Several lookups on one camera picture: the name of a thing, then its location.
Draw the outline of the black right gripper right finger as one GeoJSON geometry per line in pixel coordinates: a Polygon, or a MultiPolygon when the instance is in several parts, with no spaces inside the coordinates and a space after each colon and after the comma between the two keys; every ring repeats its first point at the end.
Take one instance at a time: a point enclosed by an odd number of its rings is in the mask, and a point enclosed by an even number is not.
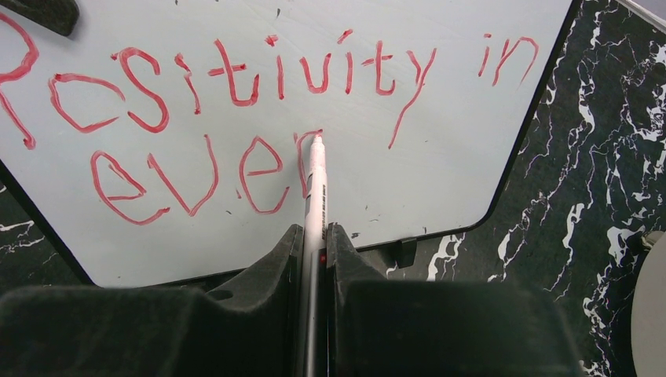
{"type": "Polygon", "coordinates": [[[512,283],[390,280],[328,227],[333,376],[580,376],[549,295],[512,283]]]}

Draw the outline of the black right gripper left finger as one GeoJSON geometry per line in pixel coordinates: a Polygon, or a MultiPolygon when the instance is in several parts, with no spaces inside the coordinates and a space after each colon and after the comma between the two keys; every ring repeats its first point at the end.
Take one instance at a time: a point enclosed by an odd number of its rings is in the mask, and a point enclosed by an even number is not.
{"type": "Polygon", "coordinates": [[[289,376],[295,348],[291,225],[222,285],[22,287],[1,298],[4,376],[289,376]]]}

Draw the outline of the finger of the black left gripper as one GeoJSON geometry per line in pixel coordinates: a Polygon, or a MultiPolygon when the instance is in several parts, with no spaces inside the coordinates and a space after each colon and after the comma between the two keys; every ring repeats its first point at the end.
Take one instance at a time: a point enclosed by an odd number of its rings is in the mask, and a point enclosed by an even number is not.
{"type": "Polygon", "coordinates": [[[74,31],[80,15],[75,0],[1,0],[1,6],[65,37],[74,31]]]}

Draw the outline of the white marker pen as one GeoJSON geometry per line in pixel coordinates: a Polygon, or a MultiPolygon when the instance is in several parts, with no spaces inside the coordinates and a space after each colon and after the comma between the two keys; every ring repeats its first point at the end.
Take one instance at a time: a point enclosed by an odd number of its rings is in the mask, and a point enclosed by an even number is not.
{"type": "Polygon", "coordinates": [[[310,146],[308,193],[304,219],[298,342],[295,375],[318,376],[320,337],[320,271],[326,266],[327,214],[326,154],[323,138],[316,135],[310,146]]]}

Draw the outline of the small white whiteboard black frame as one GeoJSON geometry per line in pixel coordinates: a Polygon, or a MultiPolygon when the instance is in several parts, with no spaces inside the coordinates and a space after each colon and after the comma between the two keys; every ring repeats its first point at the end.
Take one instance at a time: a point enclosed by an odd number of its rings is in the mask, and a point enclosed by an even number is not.
{"type": "Polygon", "coordinates": [[[489,212],[573,1],[79,1],[1,9],[1,161],[85,276],[242,269],[301,222],[358,247],[489,212]]]}

